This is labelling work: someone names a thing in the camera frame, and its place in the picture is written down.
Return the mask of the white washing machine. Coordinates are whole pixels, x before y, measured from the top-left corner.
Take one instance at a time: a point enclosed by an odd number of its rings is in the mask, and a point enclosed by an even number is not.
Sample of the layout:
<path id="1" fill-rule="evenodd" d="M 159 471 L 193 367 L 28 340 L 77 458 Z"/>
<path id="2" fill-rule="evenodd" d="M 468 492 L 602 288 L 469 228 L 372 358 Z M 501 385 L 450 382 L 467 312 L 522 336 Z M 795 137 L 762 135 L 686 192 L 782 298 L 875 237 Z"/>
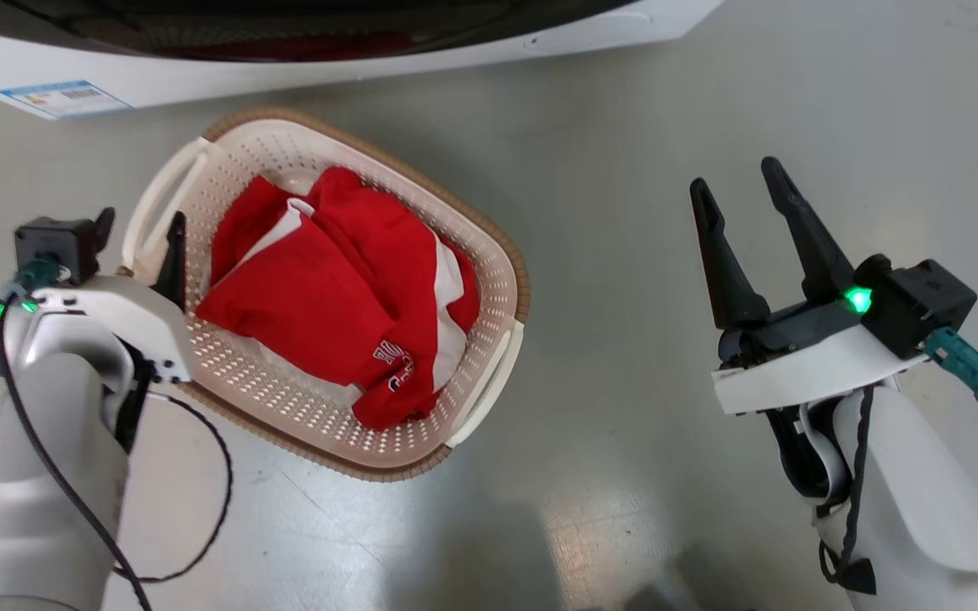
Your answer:
<path id="1" fill-rule="evenodd" d="M 132 109 L 164 107 L 240 94 L 280 92 L 334 82 L 377 80 L 669 42 L 693 30 L 722 3 L 723 0 L 636 0 L 581 22 L 499 42 L 407 57 L 321 63 L 234 63 L 132 57 L 0 37 L 0 89 L 84 80 L 127 102 Z M 38 115 L 34 109 L 27 109 L 1 94 L 0 102 L 44 120 L 64 120 Z"/>

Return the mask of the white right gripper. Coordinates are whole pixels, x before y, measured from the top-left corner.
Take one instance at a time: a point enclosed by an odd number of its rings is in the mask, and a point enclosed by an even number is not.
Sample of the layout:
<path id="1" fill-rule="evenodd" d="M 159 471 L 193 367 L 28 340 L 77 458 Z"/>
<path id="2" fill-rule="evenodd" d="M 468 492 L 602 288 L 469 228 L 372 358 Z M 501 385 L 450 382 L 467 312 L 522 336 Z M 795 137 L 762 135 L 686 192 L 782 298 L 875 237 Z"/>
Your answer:
<path id="1" fill-rule="evenodd" d="M 762 174 L 773 206 L 787 223 L 802 271 L 804 297 L 827 303 L 845 297 L 853 267 L 818 213 L 775 156 Z M 894 356 L 861 324 L 844 300 L 787 310 L 765 323 L 771 309 L 758 294 L 726 240 L 725 217 L 703 178 L 689 186 L 696 236 L 719 341 L 721 370 L 711 375 L 723 412 L 742 414 L 807 405 L 872 385 L 926 362 L 916 353 Z"/>

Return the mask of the dark round washer door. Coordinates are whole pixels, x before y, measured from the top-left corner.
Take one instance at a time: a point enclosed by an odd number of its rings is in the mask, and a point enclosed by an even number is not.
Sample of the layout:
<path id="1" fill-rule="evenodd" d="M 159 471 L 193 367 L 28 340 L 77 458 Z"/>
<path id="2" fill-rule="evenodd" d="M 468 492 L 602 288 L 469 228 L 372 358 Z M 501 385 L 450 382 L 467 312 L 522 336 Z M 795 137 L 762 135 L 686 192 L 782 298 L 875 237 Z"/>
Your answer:
<path id="1" fill-rule="evenodd" d="M 636 0 L 0 0 L 0 37 L 132 57 L 407 57 L 570 25 Z"/>

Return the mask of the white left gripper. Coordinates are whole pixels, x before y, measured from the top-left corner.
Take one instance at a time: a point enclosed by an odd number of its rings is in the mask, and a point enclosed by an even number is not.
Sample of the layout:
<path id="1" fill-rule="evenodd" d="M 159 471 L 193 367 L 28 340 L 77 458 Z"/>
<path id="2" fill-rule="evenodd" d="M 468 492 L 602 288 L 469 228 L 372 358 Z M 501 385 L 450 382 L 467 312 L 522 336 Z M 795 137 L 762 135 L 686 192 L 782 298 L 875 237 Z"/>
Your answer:
<path id="1" fill-rule="evenodd" d="M 93 229 L 93 254 L 108 246 L 116 211 L 105 206 Z M 178 211 L 166 234 L 158 278 L 147 289 L 126 276 L 94 276 L 79 289 L 39 289 L 30 331 L 30 361 L 53 348 L 77 348 L 97 363 L 131 362 L 130 345 L 171 384 L 193 379 L 194 347 L 186 323 L 186 217 Z"/>

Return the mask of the cream plastic laundry basket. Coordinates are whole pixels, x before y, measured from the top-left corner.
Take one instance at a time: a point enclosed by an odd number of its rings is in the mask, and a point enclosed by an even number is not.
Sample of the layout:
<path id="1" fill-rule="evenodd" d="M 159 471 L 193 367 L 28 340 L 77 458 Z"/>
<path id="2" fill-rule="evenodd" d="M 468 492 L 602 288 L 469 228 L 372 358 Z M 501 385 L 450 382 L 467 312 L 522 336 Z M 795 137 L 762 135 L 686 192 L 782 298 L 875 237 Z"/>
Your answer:
<path id="1" fill-rule="evenodd" d="M 247 340 L 195 317 L 209 278 L 218 222 L 252 178 L 306 191 L 323 170 L 356 171 L 388 191 L 470 259 L 479 316 L 458 370 L 424 420 L 384 432 L 268 362 Z M 152 178 L 128 222 L 119 274 L 152 283 L 166 255 L 166 229 L 186 217 L 186 325 L 193 380 L 183 392 L 303 459 L 366 482 L 401 482 L 437 467 L 490 413 L 520 354 L 531 280 L 520 249 L 493 221 L 373 144 L 295 109 L 260 108 L 224 117 L 173 155 Z"/>

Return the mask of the red and white garment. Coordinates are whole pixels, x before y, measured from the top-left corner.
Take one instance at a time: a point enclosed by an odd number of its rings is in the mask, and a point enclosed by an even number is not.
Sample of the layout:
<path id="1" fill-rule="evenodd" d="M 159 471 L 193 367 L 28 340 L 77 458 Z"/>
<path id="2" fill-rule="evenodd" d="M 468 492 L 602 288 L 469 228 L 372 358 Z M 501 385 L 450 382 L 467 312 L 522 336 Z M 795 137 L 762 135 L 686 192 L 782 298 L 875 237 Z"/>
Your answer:
<path id="1" fill-rule="evenodd" d="M 473 263 L 397 197 L 330 167 L 300 196 L 249 182 L 212 239 L 206 323 L 360 390 L 361 425 L 430 415 L 479 314 Z"/>

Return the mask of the blue energy label sticker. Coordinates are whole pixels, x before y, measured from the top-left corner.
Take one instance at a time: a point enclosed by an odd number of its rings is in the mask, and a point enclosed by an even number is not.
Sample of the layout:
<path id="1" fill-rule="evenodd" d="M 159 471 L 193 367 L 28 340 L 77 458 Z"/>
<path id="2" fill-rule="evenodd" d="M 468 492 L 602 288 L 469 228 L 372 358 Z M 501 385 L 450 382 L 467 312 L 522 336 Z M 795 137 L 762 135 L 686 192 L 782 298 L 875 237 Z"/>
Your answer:
<path id="1" fill-rule="evenodd" d="M 55 120 L 132 109 L 127 102 L 84 80 L 0 89 L 0 94 L 20 102 L 27 109 L 34 109 L 38 115 Z"/>

